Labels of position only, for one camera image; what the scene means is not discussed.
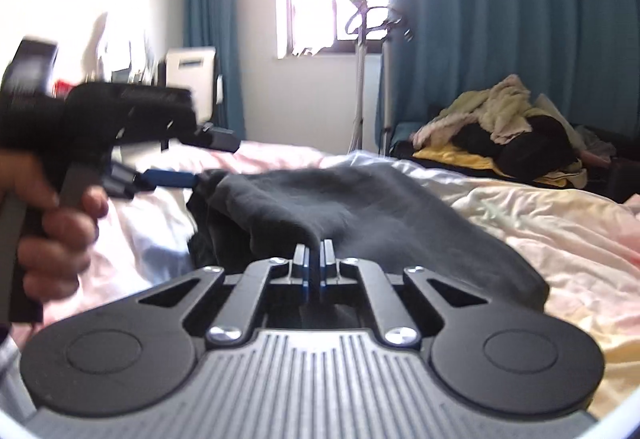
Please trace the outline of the person left hand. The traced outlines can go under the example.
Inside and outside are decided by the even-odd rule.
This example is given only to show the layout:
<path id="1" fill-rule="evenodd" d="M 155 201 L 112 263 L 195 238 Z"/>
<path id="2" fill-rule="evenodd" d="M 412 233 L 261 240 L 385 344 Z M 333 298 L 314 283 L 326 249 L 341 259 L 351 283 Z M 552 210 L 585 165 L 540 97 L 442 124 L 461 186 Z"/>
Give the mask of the person left hand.
<path id="1" fill-rule="evenodd" d="M 74 295 L 81 274 L 91 263 L 91 251 L 99 237 L 98 222 L 108 213 L 103 188 L 90 186 L 79 206 L 64 207 L 34 155 L 3 150 L 1 193 L 13 193 L 42 211 L 43 236 L 27 235 L 17 246 L 25 294 L 38 303 Z"/>

